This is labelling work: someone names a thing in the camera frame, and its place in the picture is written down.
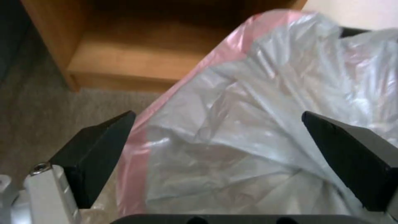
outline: wooden furniture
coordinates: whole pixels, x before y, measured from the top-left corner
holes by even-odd
[[[250,15],[305,2],[22,0],[73,91],[166,91]]]

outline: silver metal part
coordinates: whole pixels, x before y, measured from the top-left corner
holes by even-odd
[[[32,224],[29,195],[26,190],[19,191],[19,196],[12,204],[11,224]]]
[[[79,212],[79,208],[76,205],[76,201],[73,197],[72,190],[70,189],[68,180],[66,179],[64,169],[58,165],[52,165],[54,174],[58,179],[61,191],[64,193],[64,199],[68,206],[69,212],[72,214],[74,222],[80,223],[82,217]]]
[[[43,168],[47,171],[28,176],[24,182],[29,194],[32,223],[76,223],[56,173],[53,169]]]
[[[51,169],[51,164],[49,162],[39,163],[33,167],[33,169],[30,171],[30,175],[34,176],[46,172],[47,170],[50,169]]]
[[[11,177],[0,175],[0,223],[11,223],[11,207],[18,190],[13,184]]]

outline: white wall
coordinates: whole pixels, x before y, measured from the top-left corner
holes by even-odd
[[[398,28],[398,0],[308,0],[304,10],[321,12],[346,27]]]

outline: gray carpet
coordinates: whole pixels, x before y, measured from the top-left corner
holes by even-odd
[[[80,129],[127,110],[143,111],[159,94],[82,89],[70,92],[37,32],[30,28],[0,84],[0,174],[21,186]]]

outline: white plastic bag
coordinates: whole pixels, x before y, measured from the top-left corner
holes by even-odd
[[[250,18],[136,121],[119,214],[366,212],[300,116],[367,127],[398,146],[398,31],[340,39],[316,13]]]

